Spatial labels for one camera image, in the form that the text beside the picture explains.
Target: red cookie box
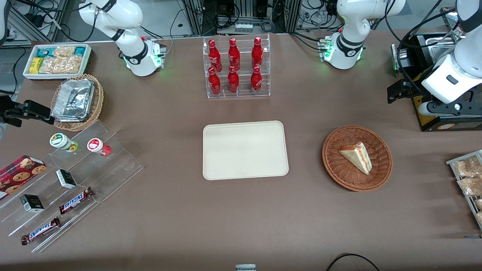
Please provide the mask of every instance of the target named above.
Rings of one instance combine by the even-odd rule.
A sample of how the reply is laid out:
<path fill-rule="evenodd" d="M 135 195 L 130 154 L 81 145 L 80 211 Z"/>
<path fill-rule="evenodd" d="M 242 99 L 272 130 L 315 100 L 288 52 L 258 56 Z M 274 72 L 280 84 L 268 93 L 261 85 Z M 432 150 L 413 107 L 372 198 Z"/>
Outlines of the red cookie box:
<path fill-rule="evenodd" d="M 30 181 L 46 168 L 42 160 L 23 155 L 0 170 L 0 200 Z"/>

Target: coca-cola bottle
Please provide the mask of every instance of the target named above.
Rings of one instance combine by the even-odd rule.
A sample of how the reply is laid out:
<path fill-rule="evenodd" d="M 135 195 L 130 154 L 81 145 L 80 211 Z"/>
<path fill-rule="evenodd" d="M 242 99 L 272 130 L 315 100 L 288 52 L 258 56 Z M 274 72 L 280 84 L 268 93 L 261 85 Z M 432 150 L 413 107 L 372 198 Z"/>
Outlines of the coca-cola bottle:
<path fill-rule="evenodd" d="M 261 80 L 263 76 L 259 73 L 259 66 L 253 68 L 253 74 L 251 75 L 251 93 L 258 95 L 261 92 Z"/>
<path fill-rule="evenodd" d="M 209 62 L 211 66 L 216 69 L 216 72 L 221 72 L 223 70 L 223 65 L 221 64 L 221 54 L 216 48 L 216 42 L 214 40 L 209 40 Z"/>
<path fill-rule="evenodd" d="M 219 80 L 219 76 L 216 74 L 216 70 L 213 67 L 209 67 L 209 85 L 211 87 L 211 92 L 213 92 L 214 96 L 221 95 L 221 81 Z"/>
<path fill-rule="evenodd" d="M 240 57 L 240 50 L 236 45 L 236 39 L 231 38 L 229 39 L 229 65 L 233 65 L 236 70 L 241 69 L 241 57 Z"/>
<path fill-rule="evenodd" d="M 254 38 L 254 46 L 253 50 L 251 51 L 251 58 L 252 58 L 252 66 L 261 66 L 263 63 L 263 47 L 261 47 L 261 38 L 256 37 Z"/>
<path fill-rule="evenodd" d="M 238 93 L 240 87 L 240 77 L 236 72 L 236 68 L 234 65 L 229 66 L 229 74 L 228 74 L 228 81 L 229 81 L 229 91 L 231 93 Z"/>

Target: brown tablecloth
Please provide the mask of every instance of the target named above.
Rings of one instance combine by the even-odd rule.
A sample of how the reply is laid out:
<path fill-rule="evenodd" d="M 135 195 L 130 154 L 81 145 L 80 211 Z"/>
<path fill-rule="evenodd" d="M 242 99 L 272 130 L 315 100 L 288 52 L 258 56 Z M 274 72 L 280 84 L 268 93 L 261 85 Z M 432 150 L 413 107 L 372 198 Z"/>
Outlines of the brown tablecloth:
<path fill-rule="evenodd" d="M 444 162 L 481 149 L 481 133 L 423 133 L 410 100 L 387 104 L 386 88 L 397 80 L 389 32 L 373 31 L 350 70 L 320 63 L 289 35 L 270 37 L 271 97 L 231 101 L 206 98 L 202 39 L 175 40 L 166 68 L 145 78 L 117 58 L 114 43 L 91 43 L 88 71 L 105 91 L 100 119 L 145 168 L 40 254 L 0 234 L 0 270 L 224 271 L 255 263 L 260 271 L 306 271 L 324 270 L 343 252 L 386 271 L 480 270 L 482 241 L 462 239 L 480 232 Z M 49 105 L 58 84 L 25 80 L 19 100 Z M 268 120 L 284 124 L 286 176 L 203 178 L 206 125 Z M 390 147 L 393 173 L 379 190 L 348 191 L 322 165 L 325 137 L 348 124 Z M 0 166 L 23 154 L 44 157 L 55 132 L 33 120 L 8 127 Z M 356 268 L 369 265 L 345 258 L 332 270 Z"/>

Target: clear acrylic display stand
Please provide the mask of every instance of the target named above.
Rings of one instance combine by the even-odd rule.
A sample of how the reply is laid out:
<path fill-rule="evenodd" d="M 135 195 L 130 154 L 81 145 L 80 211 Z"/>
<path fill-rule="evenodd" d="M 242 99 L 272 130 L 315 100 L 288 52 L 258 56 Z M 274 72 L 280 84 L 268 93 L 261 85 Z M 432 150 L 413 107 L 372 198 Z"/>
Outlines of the clear acrylic display stand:
<path fill-rule="evenodd" d="M 261 92 L 260 94 L 253 95 L 251 93 L 251 75 L 253 74 L 253 67 L 251 64 L 251 50 L 254 46 L 254 38 L 261 38 L 261 47 L 263 47 L 263 64 L 261 65 L 260 73 L 263 76 L 261 81 Z M 236 36 L 236 43 L 240 50 L 241 55 L 241 69 L 238 71 L 240 78 L 240 89 L 237 94 L 233 94 L 229 91 L 228 74 L 229 74 L 229 39 L 225 38 L 215 38 L 216 47 L 221 54 L 221 64 L 223 65 L 223 70 L 218 73 L 219 79 L 221 80 L 221 95 L 214 96 L 211 91 L 208 77 L 208 69 L 211 66 L 209 62 L 209 46 L 207 42 L 212 38 L 204 38 L 203 41 L 203 59 L 204 59 L 204 75 L 206 77 L 206 90 L 208 98 L 256 98 L 256 97 L 266 97 L 271 93 L 270 89 L 270 44 L 269 35 L 240 35 Z"/>
<path fill-rule="evenodd" d="M 26 183 L 0 202 L 0 218 L 3 230 L 9 236 L 20 240 L 41 226 L 49 223 L 54 217 L 59 217 L 62 227 L 48 231 L 26 245 L 31 252 L 41 252 L 53 241 L 64 234 L 82 217 L 105 201 L 117 189 L 142 170 L 142 166 L 134 156 L 120 144 L 114 136 L 115 132 L 101 121 L 94 122 L 89 128 L 72 138 L 79 148 L 75 152 L 57 149 L 43 159 L 47 169 L 36 179 Z M 101 156 L 87 149 L 87 142 L 100 138 L 112 148 L 108 156 Z M 55 172 L 59 169 L 68 170 L 75 179 L 77 186 L 67 189 L 60 185 Z M 91 187 L 95 195 L 81 202 L 66 214 L 60 215 L 59 207 Z M 23 194 L 37 195 L 42 202 L 40 213 L 26 212 L 20 202 Z"/>
<path fill-rule="evenodd" d="M 482 150 L 478 150 L 478 151 L 475 151 L 475 152 L 472 152 L 472 153 L 469 153 L 469 154 L 466 154 L 464 156 L 460 156 L 458 158 L 455 158 L 455 159 L 452 159 L 452 160 L 449 160 L 447 162 L 445 162 L 447 165 L 450 166 L 450 168 L 452 169 L 455 177 L 457 178 L 457 184 L 459 185 L 460 189 L 462 189 L 462 194 L 464 195 L 465 199 L 467 200 L 467 202 L 469 203 L 469 207 L 470 209 L 472 210 L 472 214 L 474 215 L 475 217 L 475 220 L 477 221 L 477 224 L 479 225 L 479 228 L 482 230 L 482 223 L 477 219 L 476 217 L 476 214 L 478 212 L 480 212 L 481 210 L 479 208 L 477 208 L 477 206 L 475 205 L 475 200 L 478 200 L 480 199 L 482 196 L 467 196 L 463 191 L 463 187 L 461 186 L 461 183 L 460 183 L 460 180 L 462 180 L 463 177 L 460 177 L 457 173 L 457 171 L 455 170 L 455 162 L 457 161 L 461 161 L 461 160 L 465 160 L 467 158 L 470 158 L 472 156 L 475 156 L 477 157 L 477 159 L 479 160 L 479 163 L 482 164 Z"/>

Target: brown wicker basket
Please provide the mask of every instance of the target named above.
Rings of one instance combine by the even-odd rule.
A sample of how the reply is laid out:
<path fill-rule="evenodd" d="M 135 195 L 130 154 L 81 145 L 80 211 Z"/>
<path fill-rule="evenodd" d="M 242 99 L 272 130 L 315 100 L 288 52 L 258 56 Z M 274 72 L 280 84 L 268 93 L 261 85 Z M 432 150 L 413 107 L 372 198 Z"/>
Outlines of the brown wicker basket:
<path fill-rule="evenodd" d="M 372 169 L 364 174 L 338 151 L 346 145 L 363 142 Z M 343 126 L 331 132 L 325 139 L 322 158 L 330 176 L 340 185 L 353 191 L 371 191 L 380 188 L 390 177 L 392 156 L 382 138 L 361 126 Z"/>
<path fill-rule="evenodd" d="M 82 74 L 79 76 L 75 76 L 72 78 L 67 79 L 67 81 L 73 81 L 73 80 L 81 80 L 81 79 L 89 79 L 94 81 L 95 83 L 95 90 L 94 90 L 94 96 L 92 98 L 92 105 L 91 105 L 91 110 L 90 110 L 90 117 L 87 119 L 85 122 L 58 122 L 55 121 L 54 125 L 63 130 L 69 130 L 72 132 L 78 132 L 82 131 L 83 129 L 89 127 L 92 123 L 94 123 L 100 116 L 100 111 L 102 111 L 102 103 L 104 102 L 104 90 L 102 89 L 102 86 L 100 85 L 99 81 L 92 75 L 89 74 Z M 52 99 L 52 102 L 50 103 L 50 110 L 54 108 L 55 101 L 57 100 L 57 95 L 59 94 L 60 90 L 60 85 L 57 88 L 57 91 L 54 94 L 54 98 Z"/>

